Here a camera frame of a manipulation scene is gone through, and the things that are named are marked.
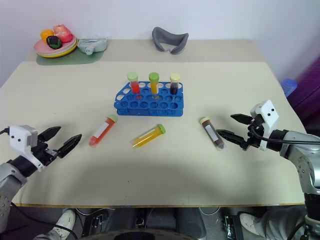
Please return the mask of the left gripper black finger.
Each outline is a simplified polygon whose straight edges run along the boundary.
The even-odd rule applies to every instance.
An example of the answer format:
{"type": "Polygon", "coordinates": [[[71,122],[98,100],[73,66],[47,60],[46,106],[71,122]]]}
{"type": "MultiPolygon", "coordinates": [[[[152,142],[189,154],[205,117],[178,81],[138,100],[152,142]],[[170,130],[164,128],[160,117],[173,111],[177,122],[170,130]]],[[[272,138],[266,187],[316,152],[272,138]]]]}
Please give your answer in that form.
{"type": "Polygon", "coordinates": [[[57,150],[57,156],[59,158],[64,158],[68,153],[70,153],[80,142],[82,134],[75,135],[69,138],[63,145],[57,150]]]}
{"type": "Polygon", "coordinates": [[[59,132],[60,129],[61,126],[49,127],[37,136],[37,140],[41,142],[47,142],[50,139],[52,139],[59,132]]]}

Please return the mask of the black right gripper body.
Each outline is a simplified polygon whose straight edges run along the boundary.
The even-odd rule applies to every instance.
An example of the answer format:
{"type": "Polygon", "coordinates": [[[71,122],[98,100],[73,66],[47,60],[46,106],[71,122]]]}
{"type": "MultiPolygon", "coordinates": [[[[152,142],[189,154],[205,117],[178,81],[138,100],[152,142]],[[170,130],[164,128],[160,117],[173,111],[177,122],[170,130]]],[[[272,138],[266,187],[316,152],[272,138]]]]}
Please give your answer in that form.
{"type": "Polygon", "coordinates": [[[248,125],[248,139],[245,143],[245,150],[247,150],[249,147],[255,147],[255,148],[265,148],[267,142],[263,140],[263,135],[265,132],[265,129],[263,127],[263,124],[265,121],[263,118],[258,115],[256,117],[244,116],[244,124],[248,125]]]}

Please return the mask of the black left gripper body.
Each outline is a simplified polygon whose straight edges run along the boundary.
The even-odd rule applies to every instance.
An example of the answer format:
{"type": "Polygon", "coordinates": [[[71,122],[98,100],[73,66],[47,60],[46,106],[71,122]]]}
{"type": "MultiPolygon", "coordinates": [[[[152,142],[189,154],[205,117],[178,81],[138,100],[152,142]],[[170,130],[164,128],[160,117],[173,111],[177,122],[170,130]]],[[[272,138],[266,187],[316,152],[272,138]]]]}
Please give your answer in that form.
{"type": "Polygon", "coordinates": [[[38,140],[36,146],[31,148],[32,154],[46,167],[59,155],[58,150],[50,149],[44,141],[38,140]]]}

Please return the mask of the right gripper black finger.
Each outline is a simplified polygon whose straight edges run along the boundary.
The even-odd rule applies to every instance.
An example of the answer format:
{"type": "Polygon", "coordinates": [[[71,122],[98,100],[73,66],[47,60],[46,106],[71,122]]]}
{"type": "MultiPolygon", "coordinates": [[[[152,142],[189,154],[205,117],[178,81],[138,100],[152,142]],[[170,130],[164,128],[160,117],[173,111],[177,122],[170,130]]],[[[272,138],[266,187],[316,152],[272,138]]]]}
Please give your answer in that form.
{"type": "Polygon", "coordinates": [[[248,148],[248,143],[246,142],[246,140],[243,137],[236,135],[234,132],[225,129],[218,129],[217,133],[225,140],[234,143],[241,148],[248,148]]]}
{"type": "Polygon", "coordinates": [[[244,125],[250,125],[253,122],[252,116],[241,114],[241,113],[232,114],[230,117],[244,125]]]}

